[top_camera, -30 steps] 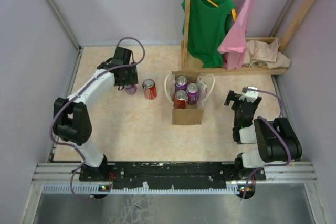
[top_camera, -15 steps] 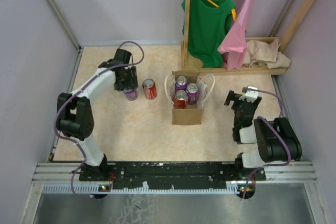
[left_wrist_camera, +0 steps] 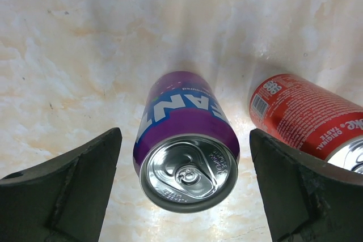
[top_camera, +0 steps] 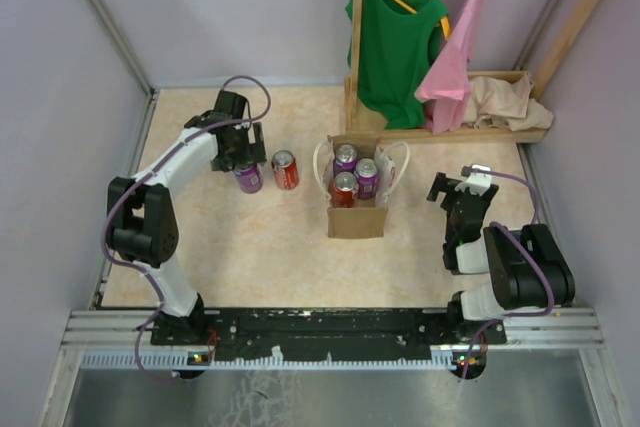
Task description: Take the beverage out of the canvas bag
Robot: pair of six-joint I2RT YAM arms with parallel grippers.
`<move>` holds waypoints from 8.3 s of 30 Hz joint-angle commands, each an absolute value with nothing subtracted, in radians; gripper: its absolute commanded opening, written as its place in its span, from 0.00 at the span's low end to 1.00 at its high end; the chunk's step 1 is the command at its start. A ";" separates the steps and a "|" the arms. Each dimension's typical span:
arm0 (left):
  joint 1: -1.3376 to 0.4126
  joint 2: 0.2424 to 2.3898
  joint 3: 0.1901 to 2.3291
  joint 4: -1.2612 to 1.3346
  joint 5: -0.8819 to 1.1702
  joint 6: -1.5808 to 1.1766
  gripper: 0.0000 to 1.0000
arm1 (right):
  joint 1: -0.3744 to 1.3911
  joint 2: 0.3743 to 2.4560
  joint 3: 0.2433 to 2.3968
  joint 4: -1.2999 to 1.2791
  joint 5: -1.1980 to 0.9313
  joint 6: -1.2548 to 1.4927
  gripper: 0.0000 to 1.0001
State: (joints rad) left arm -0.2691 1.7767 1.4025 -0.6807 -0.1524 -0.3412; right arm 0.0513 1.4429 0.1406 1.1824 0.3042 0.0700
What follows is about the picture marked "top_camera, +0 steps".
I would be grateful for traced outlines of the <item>purple can front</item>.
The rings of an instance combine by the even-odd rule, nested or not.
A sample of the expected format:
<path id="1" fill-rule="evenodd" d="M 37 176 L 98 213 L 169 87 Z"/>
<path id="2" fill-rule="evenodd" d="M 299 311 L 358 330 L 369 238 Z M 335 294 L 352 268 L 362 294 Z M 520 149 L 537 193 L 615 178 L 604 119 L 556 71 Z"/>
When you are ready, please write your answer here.
<path id="1" fill-rule="evenodd" d="M 257 163 L 237 165 L 233 170 L 240 189 L 246 194 L 254 194 L 263 187 L 263 179 Z"/>

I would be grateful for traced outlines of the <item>red can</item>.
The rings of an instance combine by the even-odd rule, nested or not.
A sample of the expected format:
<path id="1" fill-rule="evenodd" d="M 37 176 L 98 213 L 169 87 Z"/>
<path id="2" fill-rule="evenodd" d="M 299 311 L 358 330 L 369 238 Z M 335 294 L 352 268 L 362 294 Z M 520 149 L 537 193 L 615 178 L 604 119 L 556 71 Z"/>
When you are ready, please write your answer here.
<path id="1" fill-rule="evenodd" d="M 356 203 L 358 181 L 351 172 L 338 173 L 331 184 L 331 204 L 333 208 L 353 208 Z"/>
<path id="2" fill-rule="evenodd" d="M 299 185 L 296 158 L 291 151 L 279 150 L 275 152 L 271 166 L 276 184 L 281 190 L 293 190 Z"/>

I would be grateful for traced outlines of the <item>brown canvas bag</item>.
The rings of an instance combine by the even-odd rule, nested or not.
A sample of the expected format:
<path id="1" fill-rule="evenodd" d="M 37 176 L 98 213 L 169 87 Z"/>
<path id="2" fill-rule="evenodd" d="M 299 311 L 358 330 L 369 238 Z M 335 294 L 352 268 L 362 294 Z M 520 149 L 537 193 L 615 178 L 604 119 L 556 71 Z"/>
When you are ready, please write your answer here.
<path id="1" fill-rule="evenodd" d="M 355 197 L 352 207 L 337 207 L 333 205 L 336 177 L 333 161 L 337 149 L 346 144 L 352 145 L 361 158 L 374 161 L 380 181 L 372 199 Z M 349 240 L 383 237 L 389 199 L 403 178 L 410 158 L 409 145 L 404 141 L 383 148 L 377 138 L 336 135 L 318 143 L 313 152 L 312 167 L 316 184 L 328 205 L 328 237 Z"/>

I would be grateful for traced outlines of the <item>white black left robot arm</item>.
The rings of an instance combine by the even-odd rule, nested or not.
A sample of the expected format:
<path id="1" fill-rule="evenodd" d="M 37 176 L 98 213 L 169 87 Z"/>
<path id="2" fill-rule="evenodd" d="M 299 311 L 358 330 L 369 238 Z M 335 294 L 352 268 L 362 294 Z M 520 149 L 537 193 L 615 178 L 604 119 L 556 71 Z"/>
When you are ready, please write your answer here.
<path id="1" fill-rule="evenodd" d="M 158 320 L 189 344 L 206 336 L 208 320 L 176 254 L 174 200 L 205 165 L 237 173 L 266 161 L 260 118 L 248 112 L 246 97 L 221 89 L 214 107 L 192 117 L 159 159 L 133 177 L 114 178 L 107 189 L 104 253 L 116 253 L 116 264 L 146 277 L 158 295 Z"/>

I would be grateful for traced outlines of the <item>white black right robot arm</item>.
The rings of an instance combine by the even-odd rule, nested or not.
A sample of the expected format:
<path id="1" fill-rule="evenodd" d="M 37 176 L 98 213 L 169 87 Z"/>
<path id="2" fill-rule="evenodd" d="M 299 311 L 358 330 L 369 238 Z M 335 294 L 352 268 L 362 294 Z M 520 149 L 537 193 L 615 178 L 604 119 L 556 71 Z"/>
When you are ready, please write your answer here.
<path id="1" fill-rule="evenodd" d="M 446 214 L 442 260 L 454 275 L 486 274 L 481 286 L 460 291 L 447 305 L 447 331 L 456 341 L 470 342 L 490 321 L 545 316 L 573 303 L 574 276 L 550 228 L 534 214 L 532 221 L 511 230 L 485 216 L 498 193 L 495 177 L 514 180 L 529 190 L 535 209 L 539 195 L 531 184 L 511 174 L 480 165 L 462 169 L 461 180 L 439 172 L 427 200 L 439 195 Z"/>

